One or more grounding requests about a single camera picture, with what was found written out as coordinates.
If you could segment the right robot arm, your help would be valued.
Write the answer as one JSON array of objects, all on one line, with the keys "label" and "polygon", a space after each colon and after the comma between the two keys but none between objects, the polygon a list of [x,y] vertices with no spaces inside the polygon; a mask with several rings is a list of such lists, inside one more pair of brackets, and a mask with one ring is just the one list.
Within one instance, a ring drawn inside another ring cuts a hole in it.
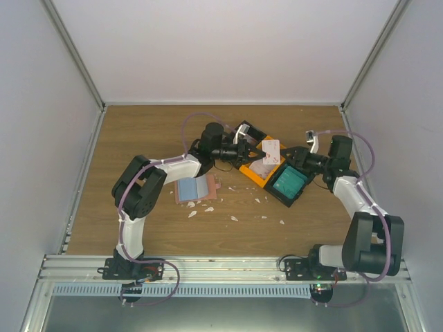
[{"label": "right robot arm", "polygon": [[371,282],[395,276],[401,265],[404,222],[388,214],[363,186],[363,177],[350,168],[353,139],[335,131],[326,156],[318,154],[318,134],[307,132],[308,147],[281,150],[297,172],[320,175],[328,190],[339,199],[351,218],[341,246],[319,245],[317,257],[306,264],[307,274],[322,280],[332,267],[364,274]]}]

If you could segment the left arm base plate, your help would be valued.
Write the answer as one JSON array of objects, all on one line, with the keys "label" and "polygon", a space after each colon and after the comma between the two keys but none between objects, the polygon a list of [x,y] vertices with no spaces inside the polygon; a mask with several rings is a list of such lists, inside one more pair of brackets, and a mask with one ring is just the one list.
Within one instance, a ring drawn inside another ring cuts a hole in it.
[{"label": "left arm base plate", "polygon": [[132,280],[155,282],[163,278],[163,264],[138,264],[122,257],[108,258],[97,272],[104,280]]}]

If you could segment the white pink credit card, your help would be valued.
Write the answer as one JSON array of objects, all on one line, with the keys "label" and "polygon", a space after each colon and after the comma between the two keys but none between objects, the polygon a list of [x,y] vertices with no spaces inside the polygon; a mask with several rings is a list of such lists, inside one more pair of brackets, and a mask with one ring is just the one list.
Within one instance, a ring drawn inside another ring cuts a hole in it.
[{"label": "white pink credit card", "polygon": [[262,159],[264,165],[280,164],[280,141],[279,140],[263,140],[262,151],[265,157]]}]

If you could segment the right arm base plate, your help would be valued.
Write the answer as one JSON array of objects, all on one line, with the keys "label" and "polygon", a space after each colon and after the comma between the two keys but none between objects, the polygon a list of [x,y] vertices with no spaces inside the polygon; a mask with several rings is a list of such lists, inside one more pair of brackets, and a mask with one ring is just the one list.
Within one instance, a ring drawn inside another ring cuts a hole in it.
[{"label": "right arm base plate", "polygon": [[323,266],[315,259],[287,257],[283,260],[287,281],[332,282],[335,267]]}]

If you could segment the pink card holder wallet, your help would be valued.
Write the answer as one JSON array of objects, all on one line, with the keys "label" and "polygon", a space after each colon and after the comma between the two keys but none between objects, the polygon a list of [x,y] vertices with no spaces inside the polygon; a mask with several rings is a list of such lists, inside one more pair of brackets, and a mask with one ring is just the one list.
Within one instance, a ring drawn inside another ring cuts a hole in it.
[{"label": "pink card holder wallet", "polygon": [[217,190],[221,184],[212,174],[206,174],[198,178],[184,178],[174,182],[174,195],[177,204],[214,200],[217,198]]}]

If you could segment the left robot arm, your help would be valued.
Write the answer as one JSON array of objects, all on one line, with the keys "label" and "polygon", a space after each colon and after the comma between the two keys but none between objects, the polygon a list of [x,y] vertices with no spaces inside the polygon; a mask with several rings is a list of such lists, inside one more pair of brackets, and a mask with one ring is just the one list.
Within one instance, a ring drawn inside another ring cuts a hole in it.
[{"label": "left robot arm", "polygon": [[111,191],[119,217],[113,260],[125,278],[136,279],[142,273],[144,223],[164,185],[203,176],[215,166],[216,160],[245,165],[266,156],[247,141],[248,130],[249,126],[242,124],[230,137],[221,124],[211,122],[180,156],[149,160],[139,155],[132,159]]}]

